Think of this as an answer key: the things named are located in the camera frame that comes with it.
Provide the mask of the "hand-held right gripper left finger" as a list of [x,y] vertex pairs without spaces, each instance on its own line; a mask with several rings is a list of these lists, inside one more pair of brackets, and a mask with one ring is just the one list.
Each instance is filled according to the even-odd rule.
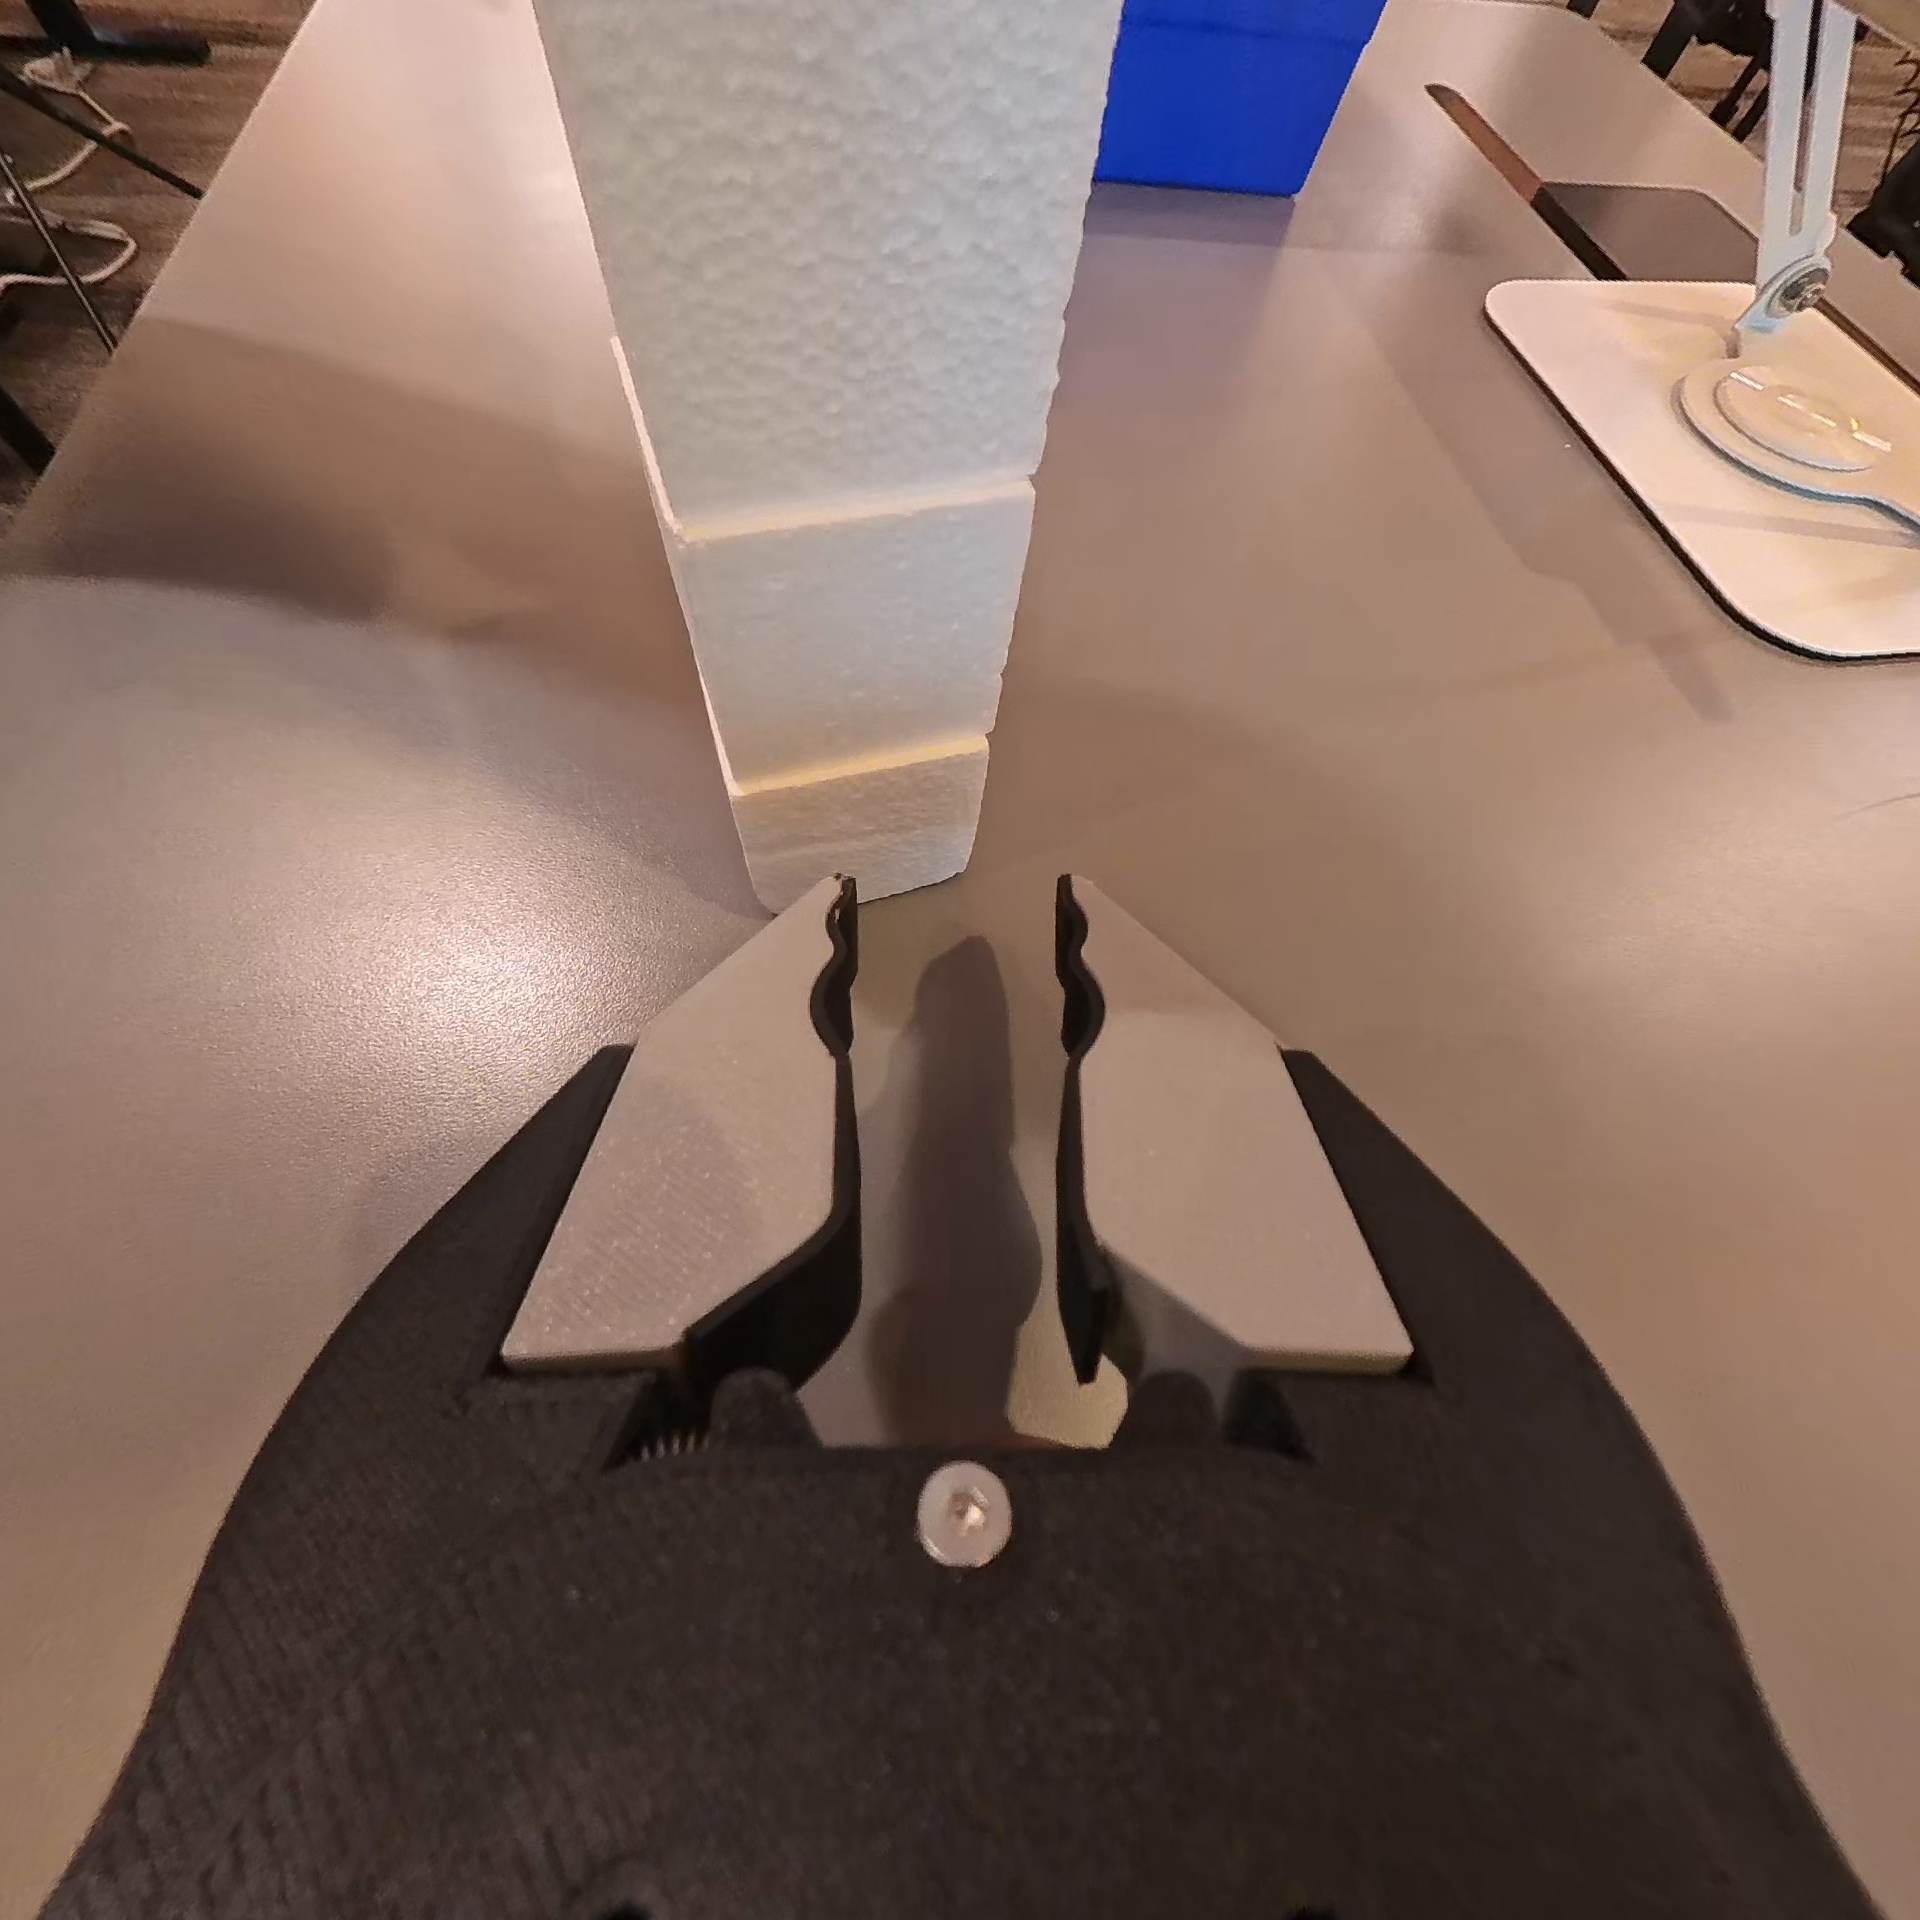
[[854,973],[857,886],[832,872],[640,1030],[504,1367],[825,1367],[862,1284]]

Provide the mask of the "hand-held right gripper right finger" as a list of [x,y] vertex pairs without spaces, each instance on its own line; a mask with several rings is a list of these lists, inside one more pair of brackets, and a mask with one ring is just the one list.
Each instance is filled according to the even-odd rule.
[[1397,1373],[1410,1335],[1278,1037],[1084,876],[1054,967],[1073,1377]]

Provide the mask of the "white foam cube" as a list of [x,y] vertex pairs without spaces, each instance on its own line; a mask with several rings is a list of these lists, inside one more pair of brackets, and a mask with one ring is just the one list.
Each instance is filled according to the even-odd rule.
[[968,751],[996,718],[1033,532],[1029,475],[673,512],[640,446],[725,781],[740,795]]
[[766,780],[726,774],[756,900],[774,913],[828,876],[887,897],[961,872],[989,757],[986,735],[953,735]]
[[535,12],[676,520],[1033,478],[1120,4]]

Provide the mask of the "white adjustable stand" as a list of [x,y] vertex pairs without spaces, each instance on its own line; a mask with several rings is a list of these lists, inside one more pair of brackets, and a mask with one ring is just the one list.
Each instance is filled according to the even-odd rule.
[[1789,654],[1914,660],[1914,374],[1822,310],[1856,23],[1908,4],[1766,4],[1774,83],[1748,283],[1510,278],[1504,345],[1721,607]]

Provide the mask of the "black rectangular desk plate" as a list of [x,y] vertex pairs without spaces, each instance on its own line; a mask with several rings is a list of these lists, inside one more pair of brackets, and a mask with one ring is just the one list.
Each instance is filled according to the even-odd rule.
[[1753,230],[1694,187],[1546,181],[1527,204],[1600,280],[1756,278]]

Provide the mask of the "blue plastic bin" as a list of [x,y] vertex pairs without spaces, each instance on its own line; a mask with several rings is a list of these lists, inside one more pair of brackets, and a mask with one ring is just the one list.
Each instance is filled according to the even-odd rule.
[[1094,181],[1296,196],[1382,3],[1125,3]]

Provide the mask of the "black office chair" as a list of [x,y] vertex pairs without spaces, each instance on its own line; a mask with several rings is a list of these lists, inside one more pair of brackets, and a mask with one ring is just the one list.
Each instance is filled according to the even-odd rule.
[[1765,3],[1566,3],[1562,9],[1598,23],[1656,80],[1677,84],[1734,142],[1759,128],[1770,53]]

